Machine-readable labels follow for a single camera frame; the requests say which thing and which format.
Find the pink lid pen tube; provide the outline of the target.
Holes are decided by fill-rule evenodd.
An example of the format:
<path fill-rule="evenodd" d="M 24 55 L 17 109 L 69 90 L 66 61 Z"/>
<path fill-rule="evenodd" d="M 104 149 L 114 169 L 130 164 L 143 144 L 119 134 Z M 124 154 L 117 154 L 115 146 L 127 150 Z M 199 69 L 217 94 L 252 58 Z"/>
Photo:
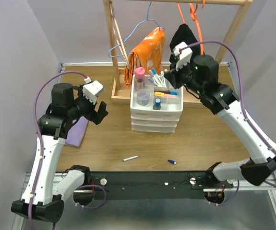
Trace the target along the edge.
<path fill-rule="evenodd" d="M 144 88 L 144 75 L 145 70 L 143 67 L 138 67 L 135 69 L 135 89 L 137 91 Z"/>

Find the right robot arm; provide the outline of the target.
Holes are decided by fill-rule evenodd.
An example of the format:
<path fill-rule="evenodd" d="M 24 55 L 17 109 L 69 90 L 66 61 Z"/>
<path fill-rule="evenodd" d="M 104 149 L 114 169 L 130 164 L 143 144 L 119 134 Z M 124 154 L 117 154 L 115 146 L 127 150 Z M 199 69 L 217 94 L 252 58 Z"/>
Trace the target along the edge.
<path fill-rule="evenodd" d="M 164 77 L 173 88 L 198 94 L 200 102 L 231 128 L 250 157 L 230 163 L 217 162 L 207 170 L 205 183 L 215 188 L 225 180 L 246 180 L 259 186 L 276 170 L 276 144 L 241 108 L 240 98 L 218 81 L 219 64 L 209 55 L 194 58 L 171 55 Z"/>

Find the clear paperclip jar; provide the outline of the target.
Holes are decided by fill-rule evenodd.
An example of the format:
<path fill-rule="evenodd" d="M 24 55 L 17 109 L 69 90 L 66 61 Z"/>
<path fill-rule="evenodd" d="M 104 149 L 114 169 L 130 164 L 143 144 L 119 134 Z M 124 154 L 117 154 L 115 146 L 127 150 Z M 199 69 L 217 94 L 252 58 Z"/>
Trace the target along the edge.
<path fill-rule="evenodd" d="M 138 105 L 147 106 L 149 104 L 150 92 L 148 89 L 140 89 L 136 94 L 136 102 Z"/>

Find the small blue cap piece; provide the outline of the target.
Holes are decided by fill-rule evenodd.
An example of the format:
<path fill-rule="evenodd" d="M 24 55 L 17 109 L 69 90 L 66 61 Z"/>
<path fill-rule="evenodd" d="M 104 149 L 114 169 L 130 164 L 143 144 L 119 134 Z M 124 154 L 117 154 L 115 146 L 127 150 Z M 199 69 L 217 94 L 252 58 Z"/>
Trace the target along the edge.
<path fill-rule="evenodd" d="M 174 160 L 171 160 L 171 159 L 169 159 L 168 162 L 171 163 L 171 164 L 173 164 L 173 165 L 177 164 Z"/>

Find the small white black-tip pen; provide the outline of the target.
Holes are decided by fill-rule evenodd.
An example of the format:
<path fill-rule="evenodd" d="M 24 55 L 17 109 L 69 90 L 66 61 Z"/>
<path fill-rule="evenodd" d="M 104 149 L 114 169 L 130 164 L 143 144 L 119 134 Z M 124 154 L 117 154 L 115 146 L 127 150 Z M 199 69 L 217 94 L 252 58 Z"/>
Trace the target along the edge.
<path fill-rule="evenodd" d="M 132 157 L 125 158 L 125 159 L 123 159 L 122 161 L 123 161 L 123 162 L 126 162 L 126 161 L 130 161 L 130 160 L 133 160 L 133 159 L 136 159 L 136 158 L 139 158 L 139 157 L 140 157 L 139 155 L 136 155 L 136 156 L 132 156 Z"/>

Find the blue lid small jar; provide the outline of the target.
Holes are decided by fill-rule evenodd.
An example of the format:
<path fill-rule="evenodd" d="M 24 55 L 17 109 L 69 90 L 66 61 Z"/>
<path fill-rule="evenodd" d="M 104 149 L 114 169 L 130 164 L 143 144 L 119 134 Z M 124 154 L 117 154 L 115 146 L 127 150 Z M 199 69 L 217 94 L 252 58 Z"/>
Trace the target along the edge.
<path fill-rule="evenodd" d="M 153 109 L 154 110 L 160 110 L 161 109 L 161 99 L 160 98 L 155 98 L 154 99 Z"/>

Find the yellow pink highlighter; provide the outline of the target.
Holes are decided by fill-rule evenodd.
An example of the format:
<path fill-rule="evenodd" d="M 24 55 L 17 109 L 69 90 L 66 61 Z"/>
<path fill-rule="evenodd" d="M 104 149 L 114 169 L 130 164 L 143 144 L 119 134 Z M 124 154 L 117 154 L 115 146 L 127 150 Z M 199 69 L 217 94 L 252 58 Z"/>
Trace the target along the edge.
<path fill-rule="evenodd" d="M 177 98 L 176 95 L 169 94 L 169 93 L 163 93 L 163 92 L 154 92 L 155 97 L 166 97 L 166 98 Z"/>

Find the black teal highlighter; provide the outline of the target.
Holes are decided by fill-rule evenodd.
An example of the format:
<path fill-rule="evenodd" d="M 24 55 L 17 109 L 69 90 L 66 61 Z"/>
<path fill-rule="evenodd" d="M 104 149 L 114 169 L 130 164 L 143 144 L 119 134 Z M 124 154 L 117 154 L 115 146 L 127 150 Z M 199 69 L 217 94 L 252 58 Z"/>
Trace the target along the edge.
<path fill-rule="evenodd" d="M 178 95 L 178 92 L 172 92 L 172 91 L 161 91 L 161 92 L 165 94 Z"/>

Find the lavender cap white marker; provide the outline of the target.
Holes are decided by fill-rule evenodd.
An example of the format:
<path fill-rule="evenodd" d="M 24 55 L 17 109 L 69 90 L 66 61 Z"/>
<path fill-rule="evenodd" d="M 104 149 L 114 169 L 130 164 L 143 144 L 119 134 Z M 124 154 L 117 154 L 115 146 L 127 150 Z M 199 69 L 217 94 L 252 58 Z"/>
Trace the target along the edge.
<path fill-rule="evenodd" d="M 158 83 L 157 83 L 153 78 L 149 77 L 148 80 L 149 80 L 151 83 L 153 83 L 155 86 L 157 86 L 157 87 L 159 86 Z"/>

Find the blue cap white marker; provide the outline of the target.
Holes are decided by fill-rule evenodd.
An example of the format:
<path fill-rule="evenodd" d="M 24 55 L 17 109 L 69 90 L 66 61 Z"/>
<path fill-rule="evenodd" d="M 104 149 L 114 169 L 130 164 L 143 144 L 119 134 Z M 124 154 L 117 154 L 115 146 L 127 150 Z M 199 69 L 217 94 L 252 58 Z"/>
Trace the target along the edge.
<path fill-rule="evenodd" d="M 154 68 L 152 68 L 151 72 L 152 72 L 155 80 L 157 81 L 158 86 L 159 87 L 164 87 L 165 86 L 164 81 L 162 80 L 162 77 L 157 74 L 156 70 Z"/>

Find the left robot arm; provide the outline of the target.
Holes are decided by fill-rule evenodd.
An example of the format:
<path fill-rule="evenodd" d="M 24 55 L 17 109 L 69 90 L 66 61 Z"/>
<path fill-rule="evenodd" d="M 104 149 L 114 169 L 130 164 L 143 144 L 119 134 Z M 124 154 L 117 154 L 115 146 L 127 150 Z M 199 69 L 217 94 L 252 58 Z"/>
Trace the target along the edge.
<path fill-rule="evenodd" d="M 57 185 L 53 185 L 60 152 L 74 122 L 81 117 L 98 125 L 108 115 L 106 103 L 96 110 L 97 97 L 103 85 L 92 81 L 79 87 L 58 83 L 51 90 L 51 104 L 36 122 L 40 136 L 32 172 L 22 197 L 14 201 L 11 211 L 23 218 L 57 223 L 65 201 L 76 188 L 86 189 L 91 183 L 90 169 L 74 165 Z"/>

